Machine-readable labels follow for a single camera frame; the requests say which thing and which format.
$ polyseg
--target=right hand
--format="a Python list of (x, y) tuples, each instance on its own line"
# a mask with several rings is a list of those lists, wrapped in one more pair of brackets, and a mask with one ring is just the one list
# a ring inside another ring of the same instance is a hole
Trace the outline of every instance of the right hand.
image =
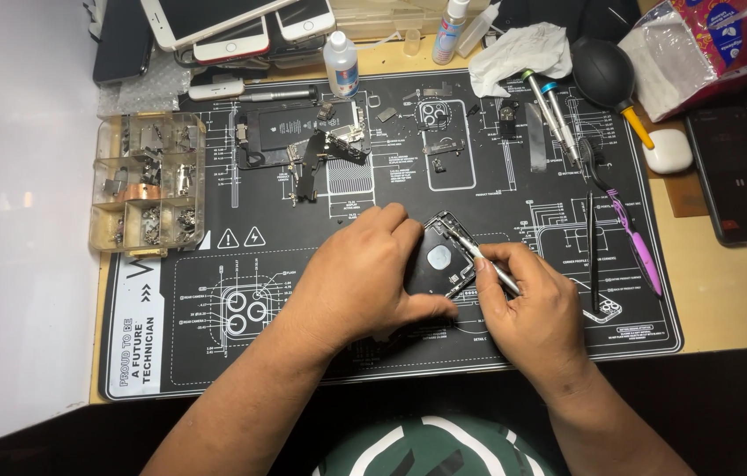
[(522, 294), (506, 300), (494, 267), (476, 259), (479, 306), (500, 352), (539, 392), (566, 391), (566, 380), (590, 364), (578, 288), (523, 243), (481, 245), (480, 250), (511, 270)]

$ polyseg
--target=white iphone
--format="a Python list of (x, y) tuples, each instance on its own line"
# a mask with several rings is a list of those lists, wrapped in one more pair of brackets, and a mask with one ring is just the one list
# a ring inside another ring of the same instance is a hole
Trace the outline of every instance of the white iphone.
[(141, 0), (161, 49), (175, 51), (296, 0)]
[(308, 40), (335, 29), (329, 0), (299, 0), (277, 10), (282, 37), (291, 43)]
[(233, 58), (255, 56), (268, 49), (270, 49), (268, 25), (265, 17), (259, 17), (198, 41), (194, 45), (194, 59), (200, 64), (210, 65)]
[[(214, 79), (217, 80), (219, 76), (221, 75), (216, 75)], [(209, 99), (238, 97), (244, 93), (244, 80), (235, 78), (227, 79), (229, 81), (203, 86), (192, 86), (188, 88), (188, 97), (192, 101), (208, 101)]]

